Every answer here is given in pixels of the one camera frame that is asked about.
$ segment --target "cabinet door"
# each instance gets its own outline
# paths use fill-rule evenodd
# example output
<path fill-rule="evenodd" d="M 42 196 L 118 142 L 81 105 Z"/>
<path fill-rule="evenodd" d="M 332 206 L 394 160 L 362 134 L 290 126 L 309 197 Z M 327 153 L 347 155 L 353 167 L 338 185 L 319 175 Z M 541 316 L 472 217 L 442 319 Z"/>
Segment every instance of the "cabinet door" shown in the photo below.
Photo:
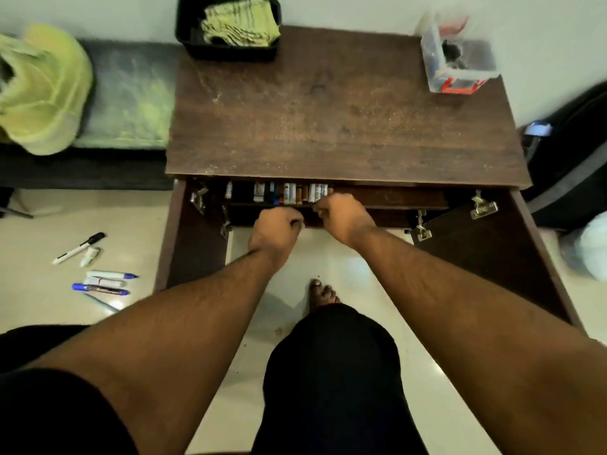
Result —
<path fill-rule="evenodd" d="M 424 226 L 432 237 L 414 245 L 494 282 L 583 330 L 563 283 L 519 191 L 484 191 L 498 211 L 473 220 L 474 204 L 453 209 Z"/>
<path fill-rule="evenodd" d="M 154 291 L 194 281 L 225 265 L 227 240 L 221 236 L 222 214 L 212 198 L 202 215 L 190 204 L 194 181 L 175 180 Z"/>

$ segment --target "hand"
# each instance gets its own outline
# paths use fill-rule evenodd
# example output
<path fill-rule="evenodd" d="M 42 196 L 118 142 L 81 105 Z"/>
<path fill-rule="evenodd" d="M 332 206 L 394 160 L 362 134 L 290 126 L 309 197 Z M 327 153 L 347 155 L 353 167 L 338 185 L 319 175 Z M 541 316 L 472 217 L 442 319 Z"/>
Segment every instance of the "hand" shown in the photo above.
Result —
<path fill-rule="evenodd" d="M 376 228 L 365 207 L 351 194 L 332 193 L 314 205 L 325 229 L 340 243 L 354 249 L 360 232 Z"/>
<path fill-rule="evenodd" d="M 304 216 L 292 207 L 275 207 L 262 210 L 253 225 L 249 238 L 249 252 L 268 252 L 274 272 L 289 258 L 299 232 L 304 225 Z"/>

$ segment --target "tiled floor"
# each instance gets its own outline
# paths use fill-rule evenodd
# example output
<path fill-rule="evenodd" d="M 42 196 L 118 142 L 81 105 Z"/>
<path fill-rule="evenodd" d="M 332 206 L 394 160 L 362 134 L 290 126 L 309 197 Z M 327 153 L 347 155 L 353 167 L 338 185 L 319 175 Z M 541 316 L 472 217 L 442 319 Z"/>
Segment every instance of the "tiled floor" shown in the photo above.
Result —
<path fill-rule="evenodd" d="M 34 221 L 0 220 L 0 331 L 33 323 L 93 323 L 109 311 L 70 289 L 84 278 L 80 257 L 50 261 L 104 231 L 96 269 L 132 272 L 132 303 L 152 290 L 169 193 L 154 191 L 22 191 Z M 248 229 L 230 236 L 229 259 L 247 248 Z M 558 255 L 556 235 L 542 231 L 550 255 L 590 336 L 607 342 L 607 282 L 575 275 Z M 301 318 L 305 288 L 319 277 L 342 301 L 380 322 L 394 337 L 414 420 L 434 454 L 498 451 L 447 377 L 402 321 L 366 263 L 323 230 L 304 230 L 289 261 L 272 279 L 207 415 L 188 450 L 247 450 L 263 410 L 262 381 L 269 354 Z M 116 297 L 103 297 L 115 303 Z"/>

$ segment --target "metal hinge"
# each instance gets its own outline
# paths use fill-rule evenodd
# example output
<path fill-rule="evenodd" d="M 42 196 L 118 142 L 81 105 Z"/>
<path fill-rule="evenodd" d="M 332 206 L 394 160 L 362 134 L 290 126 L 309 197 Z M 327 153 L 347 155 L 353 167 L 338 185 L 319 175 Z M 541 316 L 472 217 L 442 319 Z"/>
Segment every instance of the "metal hinge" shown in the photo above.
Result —
<path fill-rule="evenodd" d="M 429 240 L 432 237 L 432 232 L 424 227 L 424 215 L 426 215 L 424 209 L 418 210 L 418 224 L 415 227 L 418 230 L 418 241 Z"/>
<path fill-rule="evenodd" d="M 481 197 L 481 190 L 476 190 L 476 195 L 472 197 L 476 206 L 470 211 L 472 220 L 477 218 L 485 217 L 486 215 L 493 214 L 498 211 L 497 203 L 495 201 L 487 201 Z"/>
<path fill-rule="evenodd" d="M 205 199 L 203 197 L 209 192 L 209 189 L 202 183 L 200 185 L 200 189 L 192 191 L 192 194 L 190 194 L 190 203 L 198 212 L 200 212 L 201 215 L 204 215 L 206 212 L 206 206 Z"/>
<path fill-rule="evenodd" d="M 222 224 L 222 228 L 219 230 L 219 233 L 225 239 L 228 239 L 228 235 L 232 230 L 232 224 L 230 223 L 230 217 L 228 216 L 228 208 L 222 205 L 222 213 L 224 214 L 224 223 Z"/>

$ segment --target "forearm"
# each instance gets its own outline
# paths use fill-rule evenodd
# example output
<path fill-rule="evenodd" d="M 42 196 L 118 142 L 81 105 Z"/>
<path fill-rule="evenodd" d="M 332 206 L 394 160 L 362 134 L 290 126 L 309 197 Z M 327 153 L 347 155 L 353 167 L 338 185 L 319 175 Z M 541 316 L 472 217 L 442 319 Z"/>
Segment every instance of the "forearm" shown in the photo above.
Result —
<path fill-rule="evenodd" d="M 381 229 L 355 248 L 500 450 L 571 452 L 602 437 L 607 350 L 597 342 Z"/>
<path fill-rule="evenodd" d="M 30 367 L 64 369 L 99 388 L 141 454 L 183 453 L 273 272 L 264 251 L 247 254 L 139 301 Z"/>

